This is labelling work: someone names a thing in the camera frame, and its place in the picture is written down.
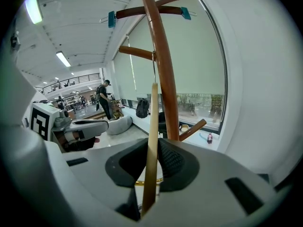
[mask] ceiling light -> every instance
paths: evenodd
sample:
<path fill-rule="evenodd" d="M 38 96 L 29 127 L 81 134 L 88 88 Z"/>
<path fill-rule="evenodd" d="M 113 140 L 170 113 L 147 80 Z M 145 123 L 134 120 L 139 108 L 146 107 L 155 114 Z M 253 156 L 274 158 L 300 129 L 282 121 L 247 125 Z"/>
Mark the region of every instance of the ceiling light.
<path fill-rule="evenodd" d="M 33 24 L 39 23 L 42 21 L 40 10 L 38 7 L 37 0 L 25 0 L 25 7 L 27 13 L 32 20 Z"/>
<path fill-rule="evenodd" d="M 63 55 L 62 51 L 59 51 L 56 53 L 56 56 L 58 56 L 58 58 L 63 62 L 63 64 L 66 67 L 70 67 L 70 63 L 67 61 L 67 59 L 65 58 L 65 56 Z"/>

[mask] blue clip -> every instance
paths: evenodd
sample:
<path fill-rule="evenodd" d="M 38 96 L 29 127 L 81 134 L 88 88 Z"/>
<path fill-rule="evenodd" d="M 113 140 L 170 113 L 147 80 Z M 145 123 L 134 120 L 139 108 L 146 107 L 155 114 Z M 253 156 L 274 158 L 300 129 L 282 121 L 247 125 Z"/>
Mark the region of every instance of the blue clip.
<path fill-rule="evenodd" d="M 181 11 L 182 11 L 182 16 L 185 19 L 191 20 L 190 14 L 188 12 L 188 9 L 185 7 L 181 7 Z"/>
<path fill-rule="evenodd" d="M 108 13 L 108 27 L 113 28 L 115 26 L 116 26 L 115 11 L 111 11 Z"/>

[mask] roller blind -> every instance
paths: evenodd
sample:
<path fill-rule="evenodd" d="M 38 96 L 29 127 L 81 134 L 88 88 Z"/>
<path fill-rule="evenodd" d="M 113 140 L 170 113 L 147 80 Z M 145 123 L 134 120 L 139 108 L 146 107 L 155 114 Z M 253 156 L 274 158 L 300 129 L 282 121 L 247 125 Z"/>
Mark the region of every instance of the roller blind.
<path fill-rule="evenodd" d="M 137 100 L 129 55 L 118 52 L 114 58 L 114 69 L 120 97 Z"/>
<path fill-rule="evenodd" d="M 179 15 L 161 14 L 174 69 L 177 93 L 224 95 L 224 67 L 218 39 L 207 13 L 198 0 L 179 0 L 169 6 L 187 7 L 197 16 L 185 20 Z M 146 18 L 133 29 L 130 45 L 152 51 Z M 150 93 L 152 63 L 132 57 L 137 93 Z"/>

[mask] small figurine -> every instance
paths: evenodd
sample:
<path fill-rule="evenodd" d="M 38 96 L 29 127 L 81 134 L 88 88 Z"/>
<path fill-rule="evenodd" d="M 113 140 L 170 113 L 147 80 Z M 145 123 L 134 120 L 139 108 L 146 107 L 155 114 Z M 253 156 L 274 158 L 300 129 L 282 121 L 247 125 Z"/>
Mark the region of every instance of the small figurine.
<path fill-rule="evenodd" d="M 209 135 L 207 136 L 207 143 L 211 144 L 213 142 L 213 136 L 211 133 L 209 133 Z"/>

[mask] gray beanbag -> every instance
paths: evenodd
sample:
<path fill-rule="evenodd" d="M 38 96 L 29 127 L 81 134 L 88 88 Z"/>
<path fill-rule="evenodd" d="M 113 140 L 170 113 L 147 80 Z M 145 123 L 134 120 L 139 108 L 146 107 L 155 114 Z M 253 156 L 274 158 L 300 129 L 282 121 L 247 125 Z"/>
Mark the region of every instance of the gray beanbag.
<path fill-rule="evenodd" d="M 132 125 L 132 122 L 133 120 L 129 115 L 126 115 L 117 120 L 109 121 L 107 134 L 109 135 L 121 134 L 129 129 L 129 127 Z"/>

